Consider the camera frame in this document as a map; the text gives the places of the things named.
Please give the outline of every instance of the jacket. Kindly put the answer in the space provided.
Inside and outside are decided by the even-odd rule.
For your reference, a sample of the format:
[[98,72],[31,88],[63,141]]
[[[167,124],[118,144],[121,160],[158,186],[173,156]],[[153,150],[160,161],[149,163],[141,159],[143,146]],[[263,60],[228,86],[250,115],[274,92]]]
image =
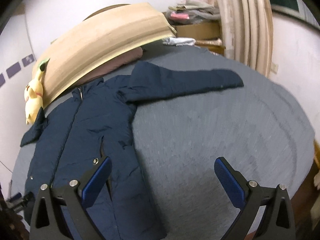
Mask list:
[[[96,79],[72,91],[73,97],[48,116],[39,111],[21,146],[37,141],[30,163],[26,192],[36,196],[44,183],[61,187],[92,168],[100,147],[113,163],[111,189],[105,186],[87,209],[106,239],[156,240],[166,236],[143,180],[134,149],[131,123],[140,102],[242,87],[231,70],[171,71],[138,62],[131,75],[103,82]],[[33,203],[25,210],[30,223]],[[66,208],[65,220],[80,239]]]

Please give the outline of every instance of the bed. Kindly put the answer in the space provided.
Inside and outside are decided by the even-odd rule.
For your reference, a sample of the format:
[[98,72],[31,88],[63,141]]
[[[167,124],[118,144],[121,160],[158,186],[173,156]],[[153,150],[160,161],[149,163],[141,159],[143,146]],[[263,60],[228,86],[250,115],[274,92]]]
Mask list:
[[[194,46],[143,46],[141,60],[172,70],[231,69],[239,89],[140,105],[133,134],[144,179],[171,239],[220,239],[238,214],[214,174],[224,156],[246,179],[265,187],[283,183],[292,197],[313,161],[314,131],[296,99],[247,66]],[[104,77],[130,74],[135,63]],[[65,93],[46,114],[71,97]],[[12,194],[24,192],[35,143],[21,148]],[[262,216],[259,210],[251,232]]]

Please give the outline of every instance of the yellow plush toy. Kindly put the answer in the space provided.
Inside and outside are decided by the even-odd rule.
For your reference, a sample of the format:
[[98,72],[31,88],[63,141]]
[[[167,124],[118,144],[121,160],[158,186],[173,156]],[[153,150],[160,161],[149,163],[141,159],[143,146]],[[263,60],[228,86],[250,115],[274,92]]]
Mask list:
[[43,87],[41,78],[48,62],[49,59],[40,62],[35,78],[29,82],[24,90],[24,99],[26,101],[26,124],[33,124],[40,107],[43,107]]

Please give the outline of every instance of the wall socket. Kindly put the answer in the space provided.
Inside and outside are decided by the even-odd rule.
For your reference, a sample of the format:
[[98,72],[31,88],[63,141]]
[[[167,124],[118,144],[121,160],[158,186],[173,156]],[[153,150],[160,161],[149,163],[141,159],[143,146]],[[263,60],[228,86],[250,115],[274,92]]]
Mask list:
[[278,64],[275,64],[275,63],[271,62],[270,71],[272,71],[274,74],[277,74],[278,73],[278,68],[279,68]]

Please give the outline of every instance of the silver bolt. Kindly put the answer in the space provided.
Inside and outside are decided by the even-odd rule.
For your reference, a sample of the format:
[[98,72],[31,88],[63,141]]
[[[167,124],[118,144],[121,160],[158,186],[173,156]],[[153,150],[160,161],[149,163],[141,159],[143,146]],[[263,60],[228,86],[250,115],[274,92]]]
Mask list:
[[78,184],[78,181],[77,181],[76,179],[73,179],[72,181],[69,182],[69,185],[70,185],[71,187],[74,187],[74,186],[76,186],[77,184]]
[[94,158],[94,159],[93,159],[93,165],[97,165],[98,162],[99,162],[99,159],[98,159],[98,158]]
[[249,185],[250,185],[251,187],[257,187],[258,183],[257,183],[256,181],[254,181],[254,180],[250,180],[250,181],[249,181]]
[[285,184],[279,184],[279,188],[285,190],[287,187],[285,186]]
[[47,189],[47,187],[48,187],[47,184],[42,184],[41,187],[40,187],[40,189],[41,189],[41,190],[45,190],[45,189]]

